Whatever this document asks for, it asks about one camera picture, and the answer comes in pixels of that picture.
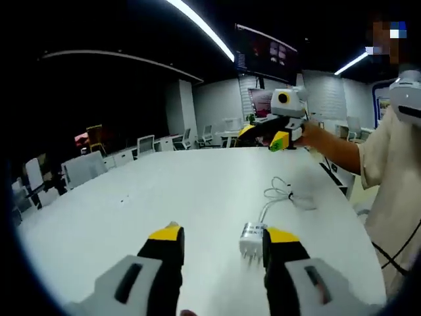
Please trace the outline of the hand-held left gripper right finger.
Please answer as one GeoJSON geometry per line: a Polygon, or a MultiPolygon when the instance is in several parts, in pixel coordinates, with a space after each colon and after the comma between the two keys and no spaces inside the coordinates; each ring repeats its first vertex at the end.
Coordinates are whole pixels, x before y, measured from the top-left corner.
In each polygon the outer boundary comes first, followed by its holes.
{"type": "Polygon", "coordinates": [[[362,314],[348,280],[324,260],[311,258],[294,234],[265,228],[262,246],[271,315],[362,314]]]}

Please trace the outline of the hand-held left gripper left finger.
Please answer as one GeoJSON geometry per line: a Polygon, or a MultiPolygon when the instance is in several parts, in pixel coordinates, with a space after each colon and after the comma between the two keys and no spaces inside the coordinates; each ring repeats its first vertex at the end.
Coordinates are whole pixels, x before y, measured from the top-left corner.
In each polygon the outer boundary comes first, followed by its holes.
{"type": "Polygon", "coordinates": [[[175,315],[182,286],[184,228],[171,222],[152,233],[137,255],[127,255],[96,278],[71,315],[175,315]]]}

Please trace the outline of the person's right hand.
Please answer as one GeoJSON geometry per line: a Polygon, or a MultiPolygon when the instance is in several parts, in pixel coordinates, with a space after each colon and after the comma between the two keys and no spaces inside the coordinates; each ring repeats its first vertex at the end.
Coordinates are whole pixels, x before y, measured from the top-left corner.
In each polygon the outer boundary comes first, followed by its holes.
{"type": "Polygon", "coordinates": [[[306,121],[302,124],[301,137],[293,142],[295,146],[309,146],[318,151],[322,151],[325,148],[328,134],[321,127],[313,124],[312,122],[306,121]]]}

